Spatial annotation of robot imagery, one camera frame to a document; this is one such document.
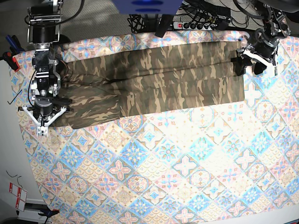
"table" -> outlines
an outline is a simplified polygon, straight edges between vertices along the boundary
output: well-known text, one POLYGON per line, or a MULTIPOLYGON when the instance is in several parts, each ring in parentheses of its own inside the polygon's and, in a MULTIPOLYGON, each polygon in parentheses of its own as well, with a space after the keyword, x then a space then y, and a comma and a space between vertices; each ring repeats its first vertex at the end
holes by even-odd
MULTIPOLYGON (((237 41, 235 31, 168 32, 83 40, 56 49, 66 61, 120 51, 237 41)), ((27 105, 34 52, 16 56, 15 101, 27 105)), ((244 75, 245 101, 122 118, 72 130, 36 127, 18 113, 41 195, 54 223, 188 223, 247 216, 299 203, 299 39, 282 40, 281 73, 244 75)))

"camouflage fabric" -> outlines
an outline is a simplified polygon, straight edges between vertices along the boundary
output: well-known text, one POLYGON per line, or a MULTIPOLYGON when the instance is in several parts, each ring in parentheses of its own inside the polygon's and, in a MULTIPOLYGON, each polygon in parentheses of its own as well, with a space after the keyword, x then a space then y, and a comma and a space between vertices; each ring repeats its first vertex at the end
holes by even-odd
POLYGON ((68 63, 59 96, 71 113, 54 126, 73 129, 120 117, 244 100, 231 58, 239 42, 206 42, 121 52, 68 63))

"power strip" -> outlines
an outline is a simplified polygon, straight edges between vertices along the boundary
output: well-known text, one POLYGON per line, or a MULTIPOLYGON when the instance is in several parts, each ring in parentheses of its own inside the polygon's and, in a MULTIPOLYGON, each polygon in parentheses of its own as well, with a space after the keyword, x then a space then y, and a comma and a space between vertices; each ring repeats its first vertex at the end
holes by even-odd
POLYGON ((189 22, 173 22, 174 30, 215 30, 216 24, 196 24, 189 22))

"floral tile pattern fabric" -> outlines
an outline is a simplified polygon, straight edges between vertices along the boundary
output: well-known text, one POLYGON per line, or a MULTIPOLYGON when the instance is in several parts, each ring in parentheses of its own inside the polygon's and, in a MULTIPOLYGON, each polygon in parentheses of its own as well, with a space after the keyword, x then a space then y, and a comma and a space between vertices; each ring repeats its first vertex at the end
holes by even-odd
MULTIPOLYGON (((56 49, 67 61, 121 51, 244 40, 243 32, 102 37, 56 49)), ((34 52, 10 72, 15 105, 27 105, 34 52)), ((24 148, 56 224, 181 224, 252 215, 299 203, 299 39, 282 40, 280 74, 244 75, 244 102, 49 129, 23 112, 24 148)))

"floor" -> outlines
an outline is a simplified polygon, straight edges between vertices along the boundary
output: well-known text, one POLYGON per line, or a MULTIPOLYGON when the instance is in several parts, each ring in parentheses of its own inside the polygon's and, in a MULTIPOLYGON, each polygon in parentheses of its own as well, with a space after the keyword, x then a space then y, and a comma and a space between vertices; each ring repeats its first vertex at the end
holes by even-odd
MULTIPOLYGON (((216 5, 221 5, 219 0, 207 0, 216 5)), ((224 1, 228 7, 237 10, 232 0, 224 1)), ((80 0, 64 1, 63 15, 69 18, 77 11, 80 0)), ((9 45, 5 40, 6 35, 17 35, 23 48, 29 50, 32 47, 27 44, 27 26, 23 19, 27 15, 27 5, 18 6, 14 10, 0 13, 0 52, 8 51, 9 45)), ((232 12, 232 16, 239 22, 245 22, 245 15, 239 12, 232 12)), ((119 14, 111 0, 86 0, 81 14, 71 22, 62 25, 62 34, 67 35, 74 41, 112 36, 120 34, 130 34, 127 15, 119 14)), ((250 21, 250 29, 257 29, 258 26, 250 21)))

